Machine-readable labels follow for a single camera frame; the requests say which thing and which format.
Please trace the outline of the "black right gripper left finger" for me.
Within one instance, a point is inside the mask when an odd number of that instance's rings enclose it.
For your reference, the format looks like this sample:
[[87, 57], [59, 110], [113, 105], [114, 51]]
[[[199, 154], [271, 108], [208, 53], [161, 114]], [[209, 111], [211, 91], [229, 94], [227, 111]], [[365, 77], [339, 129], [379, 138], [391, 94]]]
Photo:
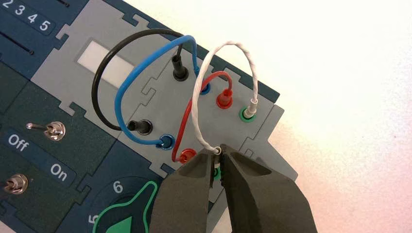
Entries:
[[155, 198], [151, 233], [204, 233], [213, 184], [214, 155], [203, 149], [162, 182]]

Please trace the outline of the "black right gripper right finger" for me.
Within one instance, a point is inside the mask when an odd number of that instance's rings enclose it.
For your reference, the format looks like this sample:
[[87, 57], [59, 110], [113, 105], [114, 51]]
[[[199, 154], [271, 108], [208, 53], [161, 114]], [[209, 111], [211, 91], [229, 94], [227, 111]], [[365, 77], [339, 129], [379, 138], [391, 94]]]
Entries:
[[317, 232], [309, 202], [295, 181], [226, 144], [221, 149], [232, 232]]

